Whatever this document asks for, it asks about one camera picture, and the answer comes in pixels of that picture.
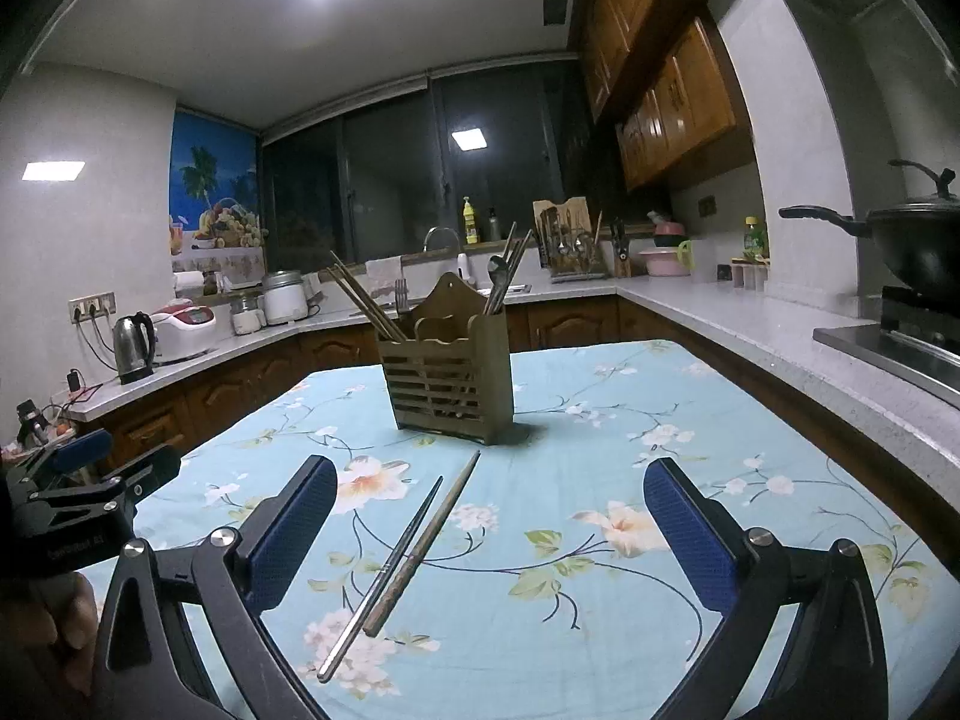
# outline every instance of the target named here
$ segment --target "blue gripper pad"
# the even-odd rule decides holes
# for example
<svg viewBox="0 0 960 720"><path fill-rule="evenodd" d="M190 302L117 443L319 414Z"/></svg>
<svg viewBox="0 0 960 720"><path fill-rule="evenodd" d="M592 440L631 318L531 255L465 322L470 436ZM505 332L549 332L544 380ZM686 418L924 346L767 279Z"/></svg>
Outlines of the blue gripper pad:
<svg viewBox="0 0 960 720"><path fill-rule="evenodd" d="M242 595L252 613L283 600L336 499L336 467L312 455L280 495L262 501L247 518L236 569L245 575Z"/></svg>
<svg viewBox="0 0 960 720"><path fill-rule="evenodd" d="M726 616L750 562L736 520L721 504L700 495L670 458L647 467L643 497L700 603Z"/></svg>
<svg viewBox="0 0 960 720"><path fill-rule="evenodd" d="M56 473L73 473L104 459L113 448L113 437L103 428L80 436L56 450L50 467Z"/></svg>

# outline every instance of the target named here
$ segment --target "ceiling light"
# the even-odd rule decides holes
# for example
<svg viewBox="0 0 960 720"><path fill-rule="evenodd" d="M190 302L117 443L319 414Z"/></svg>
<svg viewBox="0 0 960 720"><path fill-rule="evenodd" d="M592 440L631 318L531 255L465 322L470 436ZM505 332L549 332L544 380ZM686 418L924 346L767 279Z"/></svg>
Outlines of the ceiling light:
<svg viewBox="0 0 960 720"><path fill-rule="evenodd" d="M73 181L86 162L27 162L24 181Z"/></svg>
<svg viewBox="0 0 960 720"><path fill-rule="evenodd" d="M473 151L474 148L486 148L487 139L483 137L481 129L464 129L462 132L451 132L453 140L457 142L460 151Z"/></svg>

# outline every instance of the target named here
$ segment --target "light blue tablecloth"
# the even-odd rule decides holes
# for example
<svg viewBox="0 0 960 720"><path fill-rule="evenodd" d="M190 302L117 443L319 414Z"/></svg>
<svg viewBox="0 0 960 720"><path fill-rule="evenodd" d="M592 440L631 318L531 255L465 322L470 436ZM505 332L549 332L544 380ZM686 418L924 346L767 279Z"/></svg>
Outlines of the light blue tablecloth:
<svg viewBox="0 0 960 720"><path fill-rule="evenodd" d="M483 450L382 634L361 635L328 685L311 672L387 544L475 448L397 431L380 367L312 374L191 452L141 505L136 531L160 549L237 524L323 454L340 470L334 514L264 620L331 717L643 718L719 620L643 504L647 461L670 455L744 527L793 546L858 542L880 606L891 717L923 699L960 645L960 586L822 452L668 341L517 354L512 373L528 439ZM88 570L100 600L110 570ZM781 613L738 712L760 697L792 613ZM224 705L243 712L202 613L188 615Z"/></svg>

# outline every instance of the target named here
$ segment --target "ceiling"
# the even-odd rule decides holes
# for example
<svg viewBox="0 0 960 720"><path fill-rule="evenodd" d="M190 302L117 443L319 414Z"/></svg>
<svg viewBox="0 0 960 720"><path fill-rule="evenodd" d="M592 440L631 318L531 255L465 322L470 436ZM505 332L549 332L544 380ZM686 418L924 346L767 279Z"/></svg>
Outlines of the ceiling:
<svg viewBox="0 0 960 720"><path fill-rule="evenodd" d="M564 50L567 37L544 26L542 0L78 0L37 59L162 84L263 129L431 68Z"/></svg>

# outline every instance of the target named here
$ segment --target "yellow bottle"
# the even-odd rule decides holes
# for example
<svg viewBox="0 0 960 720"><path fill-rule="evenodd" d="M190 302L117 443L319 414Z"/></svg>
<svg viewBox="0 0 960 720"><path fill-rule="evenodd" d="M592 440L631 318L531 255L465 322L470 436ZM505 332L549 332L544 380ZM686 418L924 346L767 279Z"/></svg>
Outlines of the yellow bottle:
<svg viewBox="0 0 960 720"><path fill-rule="evenodd" d="M464 228L467 229L467 243L478 244L480 237L477 235L477 222L473 216L473 206L470 205L469 197L464 197Z"/></svg>

